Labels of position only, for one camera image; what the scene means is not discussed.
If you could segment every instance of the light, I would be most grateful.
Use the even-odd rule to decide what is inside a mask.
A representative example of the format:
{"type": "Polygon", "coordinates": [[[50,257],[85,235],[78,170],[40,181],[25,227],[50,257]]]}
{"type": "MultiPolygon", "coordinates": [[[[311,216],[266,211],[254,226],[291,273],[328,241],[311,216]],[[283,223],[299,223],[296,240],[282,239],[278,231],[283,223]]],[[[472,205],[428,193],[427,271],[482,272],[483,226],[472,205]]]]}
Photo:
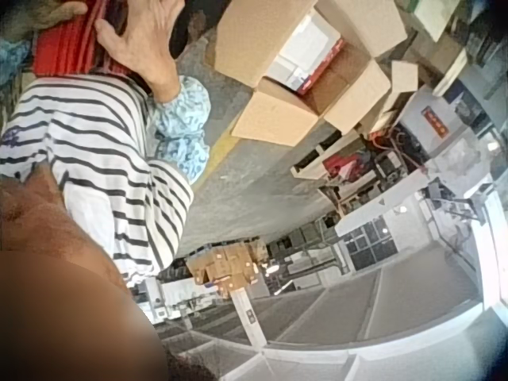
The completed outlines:
{"type": "Polygon", "coordinates": [[[274,264],[273,266],[267,268],[267,274],[273,274],[274,272],[277,272],[279,269],[280,266],[278,264],[274,264]]]}
{"type": "Polygon", "coordinates": [[[497,141],[492,141],[491,143],[487,144],[487,149],[490,152],[496,151],[499,149],[499,143],[497,141]]]}
{"type": "Polygon", "coordinates": [[[292,280],[290,280],[288,283],[286,283],[284,286],[282,286],[280,290],[276,291],[276,292],[274,293],[274,295],[275,295],[275,296],[277,296],[278,294],[280,294],[281,292],[283,292],[284,290],[286,290],[286,289],[289,287],[289,285],[290,285],[290,284],[292,284],[292,283],[293,283],[293,281],[292,281],[292,280]]]}

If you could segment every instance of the black and white striped shirt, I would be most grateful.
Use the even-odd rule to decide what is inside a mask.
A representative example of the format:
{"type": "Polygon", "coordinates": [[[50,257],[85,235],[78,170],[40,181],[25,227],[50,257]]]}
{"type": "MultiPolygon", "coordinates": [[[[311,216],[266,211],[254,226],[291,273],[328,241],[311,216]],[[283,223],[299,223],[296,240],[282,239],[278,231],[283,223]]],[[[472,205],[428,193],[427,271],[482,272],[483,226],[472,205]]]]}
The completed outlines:
{"type": "Polygon", "coordinates": [[[167,267],[193,193],[186,177],[146,159],[151,110],[130,79],[38,79],[4,128],[0,173],[24,181],[47,160],[71,216],[110,254],[128,286],[167,267]]]}

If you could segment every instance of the sticker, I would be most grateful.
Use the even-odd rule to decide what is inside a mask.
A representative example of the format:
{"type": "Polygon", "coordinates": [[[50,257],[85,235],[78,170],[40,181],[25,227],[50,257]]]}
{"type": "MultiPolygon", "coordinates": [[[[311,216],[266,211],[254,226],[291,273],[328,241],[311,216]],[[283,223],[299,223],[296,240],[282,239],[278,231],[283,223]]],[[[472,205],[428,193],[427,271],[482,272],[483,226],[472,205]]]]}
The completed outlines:
{"type": "Polygon", "coordinates": [[[256,322],[256,315],[254,314],[254,311],[248,310],[247,318],[249,323],[254,324],[256,322]]]}
{"type": "Polygon", "coordinates": [[[432,126],[434,131],[436,131],[437,135],[444,139],[447,135],[450,134],[450,130],[445,126],[445,124],[441,121],[441,119],[436,115],[432,107],[427,106],[421,112],[423,117],[427,120],[427,122],[432,126]]]}

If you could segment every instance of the red label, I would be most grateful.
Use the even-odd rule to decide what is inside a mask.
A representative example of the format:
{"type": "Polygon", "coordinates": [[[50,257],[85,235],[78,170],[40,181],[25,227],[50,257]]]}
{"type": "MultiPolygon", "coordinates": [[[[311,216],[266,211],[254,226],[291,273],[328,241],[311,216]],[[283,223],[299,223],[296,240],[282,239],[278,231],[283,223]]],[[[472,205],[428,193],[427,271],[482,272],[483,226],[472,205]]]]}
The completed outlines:
{"type": "Polygon", "coordinates": [[[445,126],[445,124],[436,115],[436,113],[434,113],[434,110],[432,110],[430,106],[424,108],[421,114],[424,116],[427,122],[430,123],[434,131],[436,131],[437,135],[441,139],[444,139],[450,133],[448,127],[445,126]]]}

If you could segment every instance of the yellow line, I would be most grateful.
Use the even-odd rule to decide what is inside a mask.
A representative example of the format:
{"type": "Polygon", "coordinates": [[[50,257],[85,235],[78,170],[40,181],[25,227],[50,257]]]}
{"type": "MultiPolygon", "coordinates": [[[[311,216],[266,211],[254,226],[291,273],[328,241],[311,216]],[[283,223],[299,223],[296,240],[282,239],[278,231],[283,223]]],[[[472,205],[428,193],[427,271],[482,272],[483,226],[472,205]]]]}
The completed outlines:
{"type": "Polygon", "coordinates": [[[214,146],[210,149],[210,159],[206,165],[205,171],[201,177],[192,185],[192,190],[196,192],[210,177],[227,155],[233,150],[240,140],[239,137],[231,136],[231,130],[238,121],[240,115],[235,117],[228,128],[222,133],[222,135],[215,142],[214,146]]]}

